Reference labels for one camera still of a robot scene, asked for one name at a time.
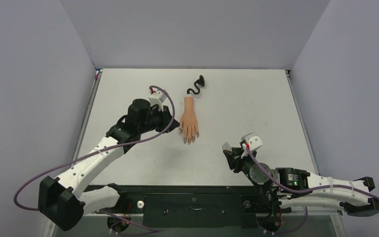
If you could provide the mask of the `clear nail polish bottle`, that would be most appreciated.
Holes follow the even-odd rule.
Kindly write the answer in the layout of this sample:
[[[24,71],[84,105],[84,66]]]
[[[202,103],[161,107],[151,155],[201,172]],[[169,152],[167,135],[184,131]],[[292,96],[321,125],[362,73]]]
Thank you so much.
[[[228,143],[228,142],[225,142],[223,145],[222,145],[222,151],[224,153],[232,153],[232,146]]]

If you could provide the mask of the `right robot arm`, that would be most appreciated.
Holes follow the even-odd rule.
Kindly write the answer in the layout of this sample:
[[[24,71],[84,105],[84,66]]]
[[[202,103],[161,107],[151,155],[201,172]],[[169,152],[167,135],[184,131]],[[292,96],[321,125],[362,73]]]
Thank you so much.
[[[371,197],[375,188],[371,177],[354,181],[324,177],[296,168],[271,169],[253,161],[243,148],[222,146],[229,168],[242,172],[259,191],[263,211],[292,207],[322,207],[343,211],[349,216],[369,217],[379,213],[379,200]]]

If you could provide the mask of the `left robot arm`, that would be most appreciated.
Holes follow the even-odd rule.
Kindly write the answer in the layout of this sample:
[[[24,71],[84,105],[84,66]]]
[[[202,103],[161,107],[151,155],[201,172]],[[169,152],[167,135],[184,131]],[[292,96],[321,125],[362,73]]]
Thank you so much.
[[[127,198],[116,184],[86,191],[86,188],[114,160],[126,154],[134,145],[142,143],[141,136],[156,131],[169,133],[180,123],[167,106],[145,99],[135,99],[126,115],[113,125],[95,146],[69,170],[55,178],[46,176],[39,184],[38,210],[61,230],[72,229],[83,217],[103,208],[122,212]]]

